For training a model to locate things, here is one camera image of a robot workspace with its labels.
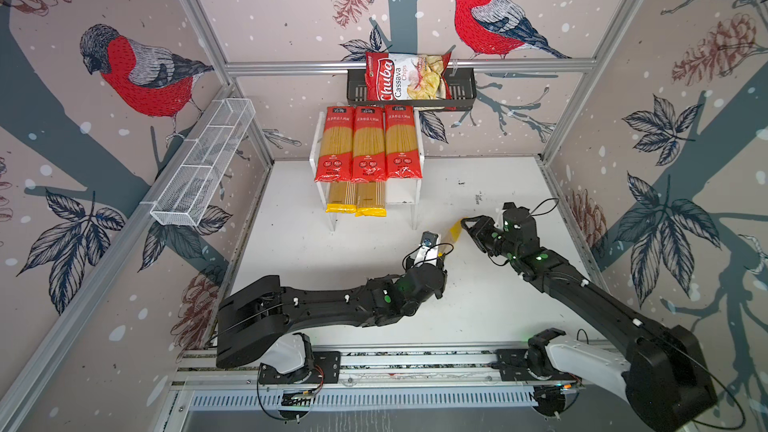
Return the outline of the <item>red spaghetti bag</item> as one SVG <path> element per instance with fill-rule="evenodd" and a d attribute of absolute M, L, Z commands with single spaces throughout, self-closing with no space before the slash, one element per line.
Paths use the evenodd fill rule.
<path fill-rule="evenodd" d="M 357 107 L 354 113 L 352 178 L 354 183 L 386 180 L 384 110 Z"/>
<path fill-rule="evenodd" d="M 387 105 L 385 114 L 385 157 L 388 179 L 421 179 L 418 135 L 413 108 Z"/>
<path fill-rule="evenodd" d="M 355 108 L 329 107 L 320 144 L 316 182 L 349 182 L 352 179 L 352 147 Z"/>

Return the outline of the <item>yellow Pastatime pasta bag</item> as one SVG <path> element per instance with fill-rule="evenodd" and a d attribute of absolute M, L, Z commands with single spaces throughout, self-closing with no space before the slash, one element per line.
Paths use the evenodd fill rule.
<path fill-rule="evenodd" d="M 332 182 L 329 185 L 326 212 L 354 214 L 357 211 L 357 185 L 352 182 Z"/>

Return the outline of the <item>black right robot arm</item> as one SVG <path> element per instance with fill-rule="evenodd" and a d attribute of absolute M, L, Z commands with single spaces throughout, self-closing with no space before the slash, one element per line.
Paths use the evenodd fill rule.
<path fill-rule="evenodd" d="M 481 252 L 503 258 L 525 282 L 570 308 L 615 348 L 608 352 L 550 328 L 528 341 L 531 375 L 586 379 L 628 403 L 654 431 L 677 431 L 716 405 L 713 379 L 695 335 L 634 311 L 543 247 L 527 208 L 507 202 L 500 225 L 485 215 L 460 224 Z"/>

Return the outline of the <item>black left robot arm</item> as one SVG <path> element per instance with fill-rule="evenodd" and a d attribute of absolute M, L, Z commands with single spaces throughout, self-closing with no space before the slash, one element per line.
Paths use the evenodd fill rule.
<path fill-rule="evenodd" d="M 294 331 L 395 324 L 430 298 L 440 299 L 446 282 L 442 260 L 343 290 L 301 290 L 283 286 L 277 275 L 264 276 L 221 302 L 216 366 L 232 369 L 257 361 Z"/>

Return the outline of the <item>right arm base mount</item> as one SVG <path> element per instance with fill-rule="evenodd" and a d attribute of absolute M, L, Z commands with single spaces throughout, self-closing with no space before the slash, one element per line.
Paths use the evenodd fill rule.
<path fill-rule="evenodd" d="M 496 360 L 491 367 L 498 370 L 505 382 L 555 381 L 558 383 L 578 382 L 572 374 L 556 370 L 540 352 L 528 349 L 498 349 Z"/>

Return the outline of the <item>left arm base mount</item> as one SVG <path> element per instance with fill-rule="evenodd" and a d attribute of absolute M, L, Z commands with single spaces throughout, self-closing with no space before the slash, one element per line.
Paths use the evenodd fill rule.
<path fill-rule="evenodd" d="M 259 367 L 259 385 L 336 384 L 341 369 L 339 351 L 315 351 L 308 356 L 270 358 Z"/>

